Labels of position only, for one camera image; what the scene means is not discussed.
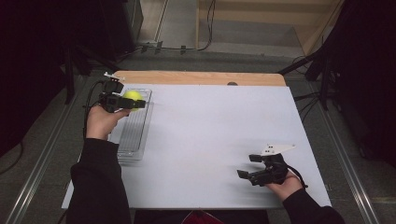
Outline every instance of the wire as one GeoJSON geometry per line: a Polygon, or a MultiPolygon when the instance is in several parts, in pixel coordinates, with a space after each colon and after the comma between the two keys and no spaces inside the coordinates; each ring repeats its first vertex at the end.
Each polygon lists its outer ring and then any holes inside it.
{"type": "Polygon", "coordinates": [[[91,102],[91,97],[92,97],[92,93],[93,90],[95,89],[96,85],[98,84],[104,84],[103,80],[100,81],[96,81],[90,89],[90,92],[88,93],[88,97],[87,97],[87,101],[85,102],[85,113],[84,113],[84,128],[82,129],[82,135],[85,138],[86,134],[87,134],[87,121],[88,121],[88,114],[90,113],[91,110],[91,106],[90,106],[90,102],[91,102]]]}
{"type": "MultiPolygon", "coordinates": [[[[125,54],[123,54],[122,56],[119,56],[119,57],[122,57],[119,61],[117,61],[115,64],[119,64],[119,63],[122,63],[125,59],[127,59],[129,56],[131,56],[132,54],[134,54],[134,53],[136,53],[136,52],[138,52],[138,51],[140,51],[140,50],[142,50],[143,48],[142,47],[140,47],[140,48],[136,48],[134,51],[132,51],[132,52],[128,52],[128,53],[125,53],[125,54]]],[[[103,67],[103,66],[105,66],[105,65],[103,65],[103,64],[101,64],[101,63],[93,63],[93,62],[90,62],[90,64],[92,65],[92,67],[93,68],[98,68],[98,67],[103,67]]]]}
{"type": "Polygon", "coordinates": [[[318,97],[313,98],[306,106],[304,106],[301,110],[299,110],[299,114],[301,115],[310,105],[312,105],[318,97]]]}
{"type": "Polygon", "coordinates": [[[24,151],[24,146],[23,146],[23,142],[22,141],[20,142],[20,145],[21,145],[20,155],[18,155],[18,158],[10,166],[8,166],[8,168],[0,171],[0,175],[5,174],[7,171],[12,169],[12,167],[14,167],[18,163],[18,161],[20,161],[20,159],[21,159],[21,157],[23,155],[23,151],[24,151]]]}
{"type": "MultiPolygon", "coordinates": [[[[297,58],[293,59],[293,61],[291,62],[291,64],[294,64],[294,63],[296,62],[296,60],[299,59],[299,58],[304,58],[304,59],[306,59],[305,55],[298,56],[297,58]]],[[[305,75],[305,72],[301,72],[301,71],[297,70],[297,68],[296,68],[294,71],[296,71],[296,72],[298,72],[298,73],[300,73],[300,74],[302,74],[302,75],[305,75]]]]}
{"type": "Polygon", "coordinates": [[[206,14],[207,29],[209,30],[209,39],[203,48],[201,48],[201,49],[176,49],[176,48],[163,48],[163,47],[159,48],[159,47],[152,47],[152,46],[147,46],[147,45],[141,45],[141,46],[143,48],[148,48],[148,49],[197,50],[197,51],[205,50],[212,44],[213,20],[215,18],[215,9],[216,9],[216,0],[212,0],[212,2],[210,3],[209,9],[207,11],[207,14],[206,14]]]}
{"type": "Polygon", "coordinates": [[[301,182],[301,185],[303,185],[303,188],[304,189],[308,188],[308,186],[303,181],[303,176],[296,169],[294,169],[293,167],[291,167],[289,165],[287,165],[287,166],[288,166],[289,169],[291,169],[294,172],[295,175],[297,175],[300,178],[300,182],[301,182]]]}
{"type": "Polygon", "coordinates": [[[304,120],[305,120],[306,116],[308,115],[309,111],[311,111],[311,109],[314,107],[314,105],[315,105],[318,101],[319,101],[319,98],[316,98],[316,101],[315,101],[313,104],[311,104],[311,106],[308,108],[308,110],[306,111],[306,113],[305,113],[303,119],[301,120],[302,123],[304,123],[304,120]]]}
{"type": "Polygon", "coordinates": [[[313,96],[318,96],[318,94],[319,94],[319,92],[315,91],[315,92],[308,93],[306,95],[294,96],[293,99],[294,99],[294,102],[297,102],[297,101],[301,101],[301,100],[306,99],[306,98],[310,98],[310,97],[313,97],[313,96]]]}

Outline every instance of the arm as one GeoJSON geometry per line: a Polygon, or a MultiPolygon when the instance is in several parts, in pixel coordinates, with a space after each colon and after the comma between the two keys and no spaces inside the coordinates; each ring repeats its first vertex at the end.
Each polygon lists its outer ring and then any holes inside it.
{"type": "Polygon", "coordinates": [[[300,180],[292,172],[286,176],[282,185],[268,184],[283,202],[290,221],[297,223],[345,223],[343,218],[330,206],[320,207],[303,189],[300,180]]]}
{"type": "Polygon", "coordinates": [[[100,106],[92,108],[81,157],[71,168],[75,189],[67,223],[131,223],[117,159],[118,145],[106,140],[117,120],[128,113],[109,114],[100,106]]]}

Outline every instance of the white table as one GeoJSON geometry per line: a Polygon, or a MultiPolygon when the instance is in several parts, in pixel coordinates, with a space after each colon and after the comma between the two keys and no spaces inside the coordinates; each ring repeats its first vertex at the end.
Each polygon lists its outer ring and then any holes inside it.
{"type": "MultiPolygon", "coordinates": [[[[266,144],[295,144],[282,153],[321,205],[331,205],[288,87],[152,85],[154,103],[142,161],[122,167],[132,208],[268,209],[281,207],[267,188],[252,187],[250,172],[266,144]]],[[[72,187],[64,199],[70,201],[72,187]]]]}

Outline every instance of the yellow ball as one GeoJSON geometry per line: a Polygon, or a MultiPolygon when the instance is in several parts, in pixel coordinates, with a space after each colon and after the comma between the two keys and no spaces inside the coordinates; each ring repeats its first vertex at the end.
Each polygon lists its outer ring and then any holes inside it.
{"type": "Polygon", "coordinates": [[[126,91],[123,96],[123,98],[127,99],[132,99],[132,100],[143,100],[142,95],[138,91],[126,91]]]}

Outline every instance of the clear plastic tray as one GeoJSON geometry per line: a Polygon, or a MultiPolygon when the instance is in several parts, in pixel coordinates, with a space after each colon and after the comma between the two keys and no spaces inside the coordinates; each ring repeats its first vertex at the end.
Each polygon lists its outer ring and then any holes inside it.
{"type": "Polygon", "coordinates": [[[108,141],[120,144],[119,163],[143,159],[153,107],[153,103],[150,101],[151,90],[127,89],[125,91],[138,91],[146,101],[146,106],[131,112],[128,117],[120,119],[108,137],[108,141]]]}

